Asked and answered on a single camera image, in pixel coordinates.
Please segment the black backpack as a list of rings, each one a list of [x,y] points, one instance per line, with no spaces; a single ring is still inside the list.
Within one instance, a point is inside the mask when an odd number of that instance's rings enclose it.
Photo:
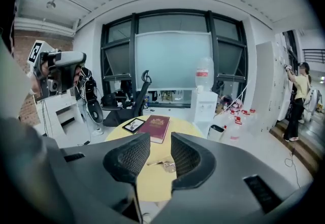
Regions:
[[[117,107],[118,102],[116,100],[116,94],[110,93],[102,96],[101,98],[101,106],[102,107]]]

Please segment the black high-back office chair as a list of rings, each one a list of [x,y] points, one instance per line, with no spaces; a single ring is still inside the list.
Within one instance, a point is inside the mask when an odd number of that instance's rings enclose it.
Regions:
[[[107,127],[117,127],[120,124],[138,116],[143,115],[144,100],[148,87],[152,83],[151,77],[148,75],[148,70],[142,73],[141,79],[143,81],[142,88],[136,97],[135,101],[124,102],[121,107],[118,106],[103,106],[103,111],[110,113],[103,120],[103,125]]]

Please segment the white trash bin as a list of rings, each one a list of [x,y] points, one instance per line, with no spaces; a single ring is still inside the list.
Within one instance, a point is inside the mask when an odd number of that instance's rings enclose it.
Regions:
[[[217,126],[215,124],[210,126],[207,139],[215,142],[222,142],[223,134],[225,132],[224,127]]]

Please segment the black railing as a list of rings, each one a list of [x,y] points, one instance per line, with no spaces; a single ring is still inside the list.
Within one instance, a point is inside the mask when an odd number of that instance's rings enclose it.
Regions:
[[[305,62],[325,64],[325,49],[303,49]]]

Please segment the white water dispenser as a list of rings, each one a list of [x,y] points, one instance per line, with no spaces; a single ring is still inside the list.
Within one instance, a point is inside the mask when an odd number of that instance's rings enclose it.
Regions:
[[[202,133],[209,130],[215,115],[217,99],[218,94],[205,90],[202,85],[191,93],[189,121],[195,124]]]

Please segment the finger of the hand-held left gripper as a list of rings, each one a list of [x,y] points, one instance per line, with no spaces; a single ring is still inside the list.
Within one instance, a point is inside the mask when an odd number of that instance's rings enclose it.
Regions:
[[[54,63],[54,91],[66,91],[73,87],[77,67],[86,62],[83,52],[59,52]]]

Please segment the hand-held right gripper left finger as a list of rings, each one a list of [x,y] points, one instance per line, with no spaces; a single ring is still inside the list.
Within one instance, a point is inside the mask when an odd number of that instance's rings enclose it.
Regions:
[[[105,206],[138,223],[143,222],[137,177],[150,155],[148,134],[60,151],[85,190]]]

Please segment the black window frame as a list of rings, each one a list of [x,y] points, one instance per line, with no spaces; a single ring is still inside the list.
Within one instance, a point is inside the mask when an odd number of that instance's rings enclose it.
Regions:
[[[211,11],[166,9],[133,13],[103,25],[101,81],[104,95],[135,100],[135,36],[156,31],[210,33],[214,62],[212,91],[219,103],[245,97],[248,76],[247,40],[241,21]],[[147,90],[150,107],[189,108],[193,90]]]

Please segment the wooden steps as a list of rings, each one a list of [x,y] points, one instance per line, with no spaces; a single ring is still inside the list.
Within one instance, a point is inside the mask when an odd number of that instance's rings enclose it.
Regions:
[[[315,177],[323,159],[321,150],[303,136],[299,136],[298,141],[286,142],[282,135],[287,125],[288,120],[286,119],[277,121],[270,129],[270,134],[280,141],[305,166],[312,177]]]

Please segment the clear jug with red cap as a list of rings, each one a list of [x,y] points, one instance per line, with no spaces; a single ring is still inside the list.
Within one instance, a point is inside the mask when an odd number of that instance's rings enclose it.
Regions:
[[[240,116],[235,116],[234,123],[228,129],[227,138],[231,142],[237,142],[240,138],[242,130],[242,121]]]
[[[258,126],[258,113],[255,109],[249,110],[249,129],[254,130]]]
[[[248,129],[249,123],[250,123],[250,119],[251,119],[250,112],[247,111],[247,110],[241,110],[240,117],[241,117],[242,127],[244,129]]]

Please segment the red hardcover book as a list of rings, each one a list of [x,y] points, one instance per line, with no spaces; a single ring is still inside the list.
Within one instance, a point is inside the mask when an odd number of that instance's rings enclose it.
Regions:
[[[150,115],[139,128],[137,134],[148,133],[150,141],[162,144],[169,126],[170,118],[166,116]]]

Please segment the frosted glass board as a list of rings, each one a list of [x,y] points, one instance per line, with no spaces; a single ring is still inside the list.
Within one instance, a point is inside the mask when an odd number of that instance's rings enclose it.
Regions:
[[[193,90],[202,58],[212,56],[210,33],[156,31],[135,36],[136,88],[148,71],[152,83],[148,90]]]

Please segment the person's left forearm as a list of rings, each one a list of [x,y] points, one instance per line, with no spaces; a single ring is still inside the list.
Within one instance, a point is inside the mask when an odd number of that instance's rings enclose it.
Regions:
[[[31,89],[29,91],[29,94],[34,95],[34,94],[40,94],[41,93],[41,87],[40,87],[40,82],[35,76],[34,73],[29,72],[27,74],[27,77],[29,78],[31,82]]]

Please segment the clear dispenser bottle red label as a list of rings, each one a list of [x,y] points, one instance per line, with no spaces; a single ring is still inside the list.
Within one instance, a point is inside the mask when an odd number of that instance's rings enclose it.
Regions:
[[[203,91],[211,91],[214,84],[214,62],[211,57],[199,60],[195,78],[196,86],[201,86]]]

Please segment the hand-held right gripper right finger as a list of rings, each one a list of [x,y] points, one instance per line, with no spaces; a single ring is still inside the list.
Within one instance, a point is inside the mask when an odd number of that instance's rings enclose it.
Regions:
[[[308,186],[295,188],[249,152],[171,134],[172,197],[152,224],[281,224]]]

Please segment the black picture frame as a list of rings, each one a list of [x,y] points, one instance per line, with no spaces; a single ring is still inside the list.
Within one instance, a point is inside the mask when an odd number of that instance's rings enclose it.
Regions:
[[[122,128],[124,130],[126,130],[129,133],[136,133],[139,128],[145,123],[144,120],[138,119],[138,118],[134,118],[132,119],[129,123],[125,124],[124,126],[122,126]]]

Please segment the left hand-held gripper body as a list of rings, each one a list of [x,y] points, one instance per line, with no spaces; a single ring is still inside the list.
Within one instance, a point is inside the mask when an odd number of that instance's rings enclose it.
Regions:
[[[29,65],[29,72],[34,73],[40,82],[41,93],[37,94],[40,98],[48,98],[59,94],[59,91],[50,92],[47,85],[48,79],[54,79],[54,65],[49,68],[50,74],[47,77],[43,77],[41,72],[42,63],[51,58],[56,58],[57,53],[59,53],[58,49],[54,49],[45,41],[40,40],[35,41],[30,51],[27,63]]]

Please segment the person's left hand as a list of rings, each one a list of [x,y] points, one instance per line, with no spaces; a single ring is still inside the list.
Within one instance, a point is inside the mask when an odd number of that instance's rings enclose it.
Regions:
[[[50,74],[50,67],[55,64],[55,58],[51,58],[47,61],[44,61],[41,65],[41,72],[43,77],[47,77]]]

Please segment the silver metal machine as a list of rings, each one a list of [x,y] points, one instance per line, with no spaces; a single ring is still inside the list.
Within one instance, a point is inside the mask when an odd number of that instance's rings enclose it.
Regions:
[[[304,102],[303,118],[306,122],[311,120],[311,116],[316,110],[318,102],[322,103],[322,95],[317,88],[311,87]]]

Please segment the black oval plastic shell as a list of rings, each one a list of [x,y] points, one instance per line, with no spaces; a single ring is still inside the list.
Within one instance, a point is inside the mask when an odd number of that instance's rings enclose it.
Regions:
[[[103,111],[98,100],[87,101],[86,110],[94,123],[101,124],[103,122]]]

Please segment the white drawer cabinet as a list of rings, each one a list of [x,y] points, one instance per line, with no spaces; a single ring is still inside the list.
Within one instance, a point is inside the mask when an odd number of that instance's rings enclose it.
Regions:
[[[77,101],[69,90],[64,94],[54,95],[40,101],[34,98],[34,103],[42,129],[51,138],[65,134],[62,127],[64,123],[71,121],[82,123]]]

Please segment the white lockers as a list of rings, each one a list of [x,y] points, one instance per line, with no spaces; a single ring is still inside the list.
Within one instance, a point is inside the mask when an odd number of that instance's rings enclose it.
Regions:
[[[278,120],[284,101],[287,75],[283,49],[274,41],[256,45],[257,70],[252,108],[259,132],[268,132]]]

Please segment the round wooden side table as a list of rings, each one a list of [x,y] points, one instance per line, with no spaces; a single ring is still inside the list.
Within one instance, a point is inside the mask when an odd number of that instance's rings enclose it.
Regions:
[[[172,181],[177,177],[176,172],[168,173],[161,165],[147,166],[147,164],[157,161],[174,162],[171,156],[172,132],[203,137],[203,134],[194,124],[183,119],[170,117],[163,143],[150,143],[150,155],[137,177],[137,194],[140,201],[160,202],[171,199]]]

